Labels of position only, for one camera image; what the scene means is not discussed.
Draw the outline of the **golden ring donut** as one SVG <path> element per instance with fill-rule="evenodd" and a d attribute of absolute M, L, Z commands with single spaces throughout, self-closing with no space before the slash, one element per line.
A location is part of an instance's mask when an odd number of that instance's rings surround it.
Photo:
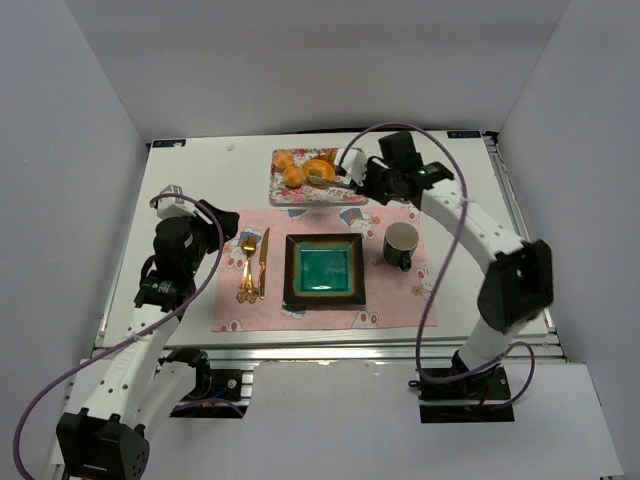
<path fill-rule="evenodd" d="M 302 165 L 302 171 L 306 178 L 319 178 L 321 180 L 333 181 L 335 179 L 335 170 L 331 163 L 313 158 L 307 160 Z"/>

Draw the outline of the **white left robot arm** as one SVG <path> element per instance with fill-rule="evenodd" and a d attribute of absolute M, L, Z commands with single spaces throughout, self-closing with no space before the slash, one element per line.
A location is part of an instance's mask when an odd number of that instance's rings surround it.
<path fill-rule="evenodd" d="M 93 393 L 78 412 L 63 414 L 56 428 L 72 477 L 141 478 L 161 423 L 181 400 L 202 399 L 212 385 L 205 352 L 191 347 L 162 352 L 202 291 L 195 276 L 203 259 L 222 255 L 237 235 L 240 216 L 179 194 L 161 194 L 153 206 L 160 221 L 127 334 L 110 353 Z"/>

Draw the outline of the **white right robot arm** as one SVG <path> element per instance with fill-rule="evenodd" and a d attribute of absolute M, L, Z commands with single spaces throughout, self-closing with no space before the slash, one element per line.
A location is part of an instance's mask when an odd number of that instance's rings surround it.
<path fill-rule="evenodd" d="M 452 358 L 453 378 L 478 375 L 501 361 L 511 341 L 554 299 L 552 253 L 542 241 L 509 231 L 471 201 L 456 161 L 425 163 L 410 132 L 379 139 L 380 154 L 366 156 L 352 144 L 337 150 L 333 168 L 340 187 L 374 200 L 412 204 L 452 234 L 442 266 L 463 247 L 481 269 L 479 319 Z"/>

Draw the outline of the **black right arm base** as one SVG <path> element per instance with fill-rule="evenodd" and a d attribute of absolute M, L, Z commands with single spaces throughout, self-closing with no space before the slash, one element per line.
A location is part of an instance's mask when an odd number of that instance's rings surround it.
<path fill-rule="evenodd" d="M 492 367 L 475 377 L 446 384 L 412 379 L 408 388 L 418 395 L 422 424 L 512 423 L 512 406 L 505 369 Z"/>

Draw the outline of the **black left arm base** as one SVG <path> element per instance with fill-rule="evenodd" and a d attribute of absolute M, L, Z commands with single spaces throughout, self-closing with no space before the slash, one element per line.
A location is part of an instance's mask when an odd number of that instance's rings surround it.
<path fill-rule="evenodd" d="M 239 368 L 206 366 L 204 351 L 188 349 L 181 360 L 194 359 L 195 386 L 176 405 L 173 418 L 240 418 L 248 409 L 253 373 Z"/>

